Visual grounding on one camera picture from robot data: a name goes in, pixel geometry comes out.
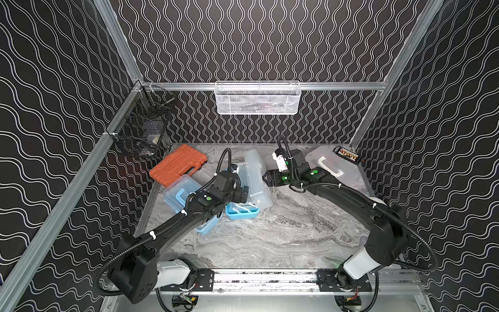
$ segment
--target black patterned wall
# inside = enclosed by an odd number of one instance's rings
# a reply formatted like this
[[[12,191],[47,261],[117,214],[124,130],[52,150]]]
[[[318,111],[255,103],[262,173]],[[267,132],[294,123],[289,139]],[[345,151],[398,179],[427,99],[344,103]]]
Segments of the black patterned wall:
[[[213,92],[181,92],[167,130],[174,142],[348,143],[375,91],[307,91],[295,115],[219,115]]]
[[[134,234],[158,159],[108,152],[73,213],[40,265],[16,312],[99,311],[103,296],[92,281],[123,234]]]
[[[0,284],[132,86],[92,1],[0,0]]]
[[[111,0],[146,81],[382,81],[425,0]]]
[[[499,1],[448,0],[361,143],[375,193],[440,255],[437,312],[499,311],[498,81]]]

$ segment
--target marble table surface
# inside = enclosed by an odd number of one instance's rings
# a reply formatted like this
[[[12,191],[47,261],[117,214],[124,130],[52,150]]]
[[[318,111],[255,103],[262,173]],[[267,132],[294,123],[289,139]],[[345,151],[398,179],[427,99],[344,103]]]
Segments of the marble table surface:
[[[275,145],[190,146],[208,158],[201,170],[192,176],[200,184],[208,182],[213,176],[226,147],[232,150],[233,163],[244,161],[244,151],[256,149],[267,170],[277,168],[272,159]],[[304,155],[317,147],[290,145],[291,149],[301,149]],[[360,173],[357,183],[350,186],[367,194]],[[162,187],[147,231],[174,215],[163,201],[163,191]],[[335,268],[366,242],[369,231],[333,203],[309,192],[293,192],[288,187],[271,188],[271,193],[273,206],[260,211],[256,218],[232,221],[223,215],[208,234],[201,236],[192,230],[165,251],[160,260],[181,258],[198,267],[209,268]]]

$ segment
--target orange plastic case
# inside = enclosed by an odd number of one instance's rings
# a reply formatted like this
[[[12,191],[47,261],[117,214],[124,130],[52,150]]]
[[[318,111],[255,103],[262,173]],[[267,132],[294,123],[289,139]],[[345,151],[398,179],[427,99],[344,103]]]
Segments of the orange plastic case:
[[[184,144],[151,169],[149,175],[164,187],[168,187],[191,168],[193,169],[189,171],[189,176],[192,176],[207,160],[205,154]]]

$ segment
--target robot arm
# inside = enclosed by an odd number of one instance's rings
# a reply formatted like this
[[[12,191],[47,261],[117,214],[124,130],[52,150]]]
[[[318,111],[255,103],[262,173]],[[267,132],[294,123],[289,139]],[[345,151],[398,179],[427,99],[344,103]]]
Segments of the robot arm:
[[[157,262],[162,252],[212,216],[220,216],[229,202],[245,203],[248,189],[248,186],[241,186],[236,173],[219,172],[208,191],[201,188],[187,198],[181,212],[139,237],[126,235],[118,244],[113,259],[97,274],[94,288],[104,296],[124,294],[133,304],[142,301],[156,287]],[[99,279],[106,269],[108,278],[119,291],[100,288]]]
[[[290,167],[294,167],[294,176],[288,169],[269,170],[263,176],[267,185],[270,187],[287,185],[301,193],[308,190],[336,204],[370,231],[365,246],[336,270],[335,279],[341,288],[355,288],[356,280],[366,273],[376,272],[398,262],[397,257],[409,242],[409,233],[414,234],[407,227],[405,213],[400,207],[389,208],[377,198],[367,198],[358,191],[352,192],[351,188],[342,185],[327,170],[321,167],[310,168],[303,153],[298,149],[290,150],[288,154],[280,147],[276,150],[274,158],[279,159],[281,156],[287,164],[292,163]],[[436,257],[433,258],[434,266],[429,270],[434,270],[438,266]]]
[[[186,206],[181,212],[149,233],[137,238],[131,235],[123,238],[113,258],[99,270],[93,281],[93,286],[99,294],[103,296],[124,294],[133,304],[140,302],[158,287],[156,285],[157,260],[165,249],[170,248],[194,227],[205,223],[212,216],[220,215],[229,202],[245,203],[247,201],[249,188],[241,186],[241,181],[235,171],[220,172],[226,151],[219,161],[215,177],[197,192],[189,195]],[[370,230],[365,246],[334,270],[334,276],[327,274],[327,277],[323,279],[318,274],[318,283],[329,285],[334,283],[340,289],[351,290],[361,283],[357,280],[366,277],[368,272],[376,272],[392,263],[424,272],[432,272],[438,267],[435,252],[428,243],[407,226],[405,214],[399,207],[388,208],[382,201],[370,199],[342,185],[328,171],[320,167],[311,169],[303,153],[297,149],[290,151],[287,144],[285,151],[279,144],[276,154],[277,158],[282,157],[285,163],[289,163],[290,168],[284,171],[267,171],[262,177],[267,185],[271,187],[288,185],[299,193],[308,190],[336,204]],[[230,161],[230,149],[229,164],[231,169],[234,169],[235,165]],[[430,252],[433,266],[425,269],[396,260],[406,247],[409,234],[420,240]],[[108,278],[119,288],[119,291],[107,291],[100,287],[100,277],[106,270]]]

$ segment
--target blue handle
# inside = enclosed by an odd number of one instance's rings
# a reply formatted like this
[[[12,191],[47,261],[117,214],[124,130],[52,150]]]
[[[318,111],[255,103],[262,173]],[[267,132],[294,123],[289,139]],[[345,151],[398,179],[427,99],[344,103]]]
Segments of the blue handle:
[[[180,189],[180,191],[178,191],[178,193],[175,195],[175,198],[179,201],[179,203],[181,203],[182,205],[185,205],[186,204],[186,201],[182,199],[182,197],[180,197],[180,195],[182,195],[184,193],[184,189]]]

